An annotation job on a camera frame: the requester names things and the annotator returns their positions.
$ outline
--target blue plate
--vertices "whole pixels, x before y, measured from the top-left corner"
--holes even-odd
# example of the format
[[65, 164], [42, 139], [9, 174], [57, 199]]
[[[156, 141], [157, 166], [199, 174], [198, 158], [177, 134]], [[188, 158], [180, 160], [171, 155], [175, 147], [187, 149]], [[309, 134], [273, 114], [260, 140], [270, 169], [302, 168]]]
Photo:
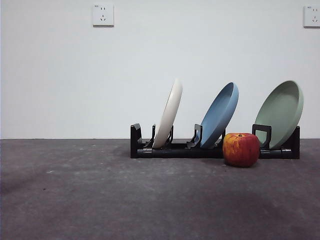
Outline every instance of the blue plate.
[[214, 147], [236, 110], [238, 98], [238, 87], [233, 82], [228, 83], [218, 96], [216, 96], [201, 123], [201, 148], [210, 149]]

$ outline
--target red apple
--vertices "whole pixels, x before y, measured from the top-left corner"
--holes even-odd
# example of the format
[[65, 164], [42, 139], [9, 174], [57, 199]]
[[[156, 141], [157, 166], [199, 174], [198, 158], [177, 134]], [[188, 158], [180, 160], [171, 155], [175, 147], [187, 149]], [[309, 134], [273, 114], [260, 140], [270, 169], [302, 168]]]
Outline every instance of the red apple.
[[228, 133], [222, 148], [225, 163], [236, 167], [251, 167], [260, 154], [260, 142], [250, 133]]

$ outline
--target outlet faceplate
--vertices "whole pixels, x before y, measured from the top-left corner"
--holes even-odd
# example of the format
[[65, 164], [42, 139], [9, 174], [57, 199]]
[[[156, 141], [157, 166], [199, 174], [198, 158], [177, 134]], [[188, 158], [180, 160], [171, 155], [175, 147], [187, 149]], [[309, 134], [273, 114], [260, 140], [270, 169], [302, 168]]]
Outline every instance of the outlet faceplate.
[[303, 7], [303, 26], [307, 28], [320, 28], [320, 5]]
[[93, 26], [114, 26], [114, 5], [103, 4], [92, 7]]

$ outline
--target ceramic plate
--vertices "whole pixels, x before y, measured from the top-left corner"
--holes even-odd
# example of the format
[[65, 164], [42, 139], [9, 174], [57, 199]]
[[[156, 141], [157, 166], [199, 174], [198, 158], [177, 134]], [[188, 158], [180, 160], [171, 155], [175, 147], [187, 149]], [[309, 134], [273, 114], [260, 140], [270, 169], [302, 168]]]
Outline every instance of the ceramic plate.
[[174, 124], [177, 115], [182, 91], [182, 84], [178, 79], [176, 79], [166, 102], [160, 125], [156, 127], [157, 133], [152, 146], [155, 149], [161, 148], [166, 143], [171, 127]]
[[[264, 101], [255, 119], [255, 124], [271, 126], [270, 149], [280, 148], [296, 129], [304, 107], [302, 90], [294, 81], [285, 81], [277, 86]], [[256, 131], [261, 143], [266, 133]]]
[[216, 96], [201, 123], [201, 148], [209, 149], [215, 145], [236, 110], [238, 98], [238, 87], [233, 82], [228, 83]]

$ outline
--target gray floor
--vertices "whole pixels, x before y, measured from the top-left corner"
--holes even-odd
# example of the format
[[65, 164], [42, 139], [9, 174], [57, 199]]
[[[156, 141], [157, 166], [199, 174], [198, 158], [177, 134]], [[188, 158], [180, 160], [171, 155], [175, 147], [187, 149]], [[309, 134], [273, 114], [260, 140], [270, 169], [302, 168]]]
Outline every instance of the gray floor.
[[319, 146], [235, 168], [130, 159], [128, 140], [2, 140], [1, 239], [320, 239]]

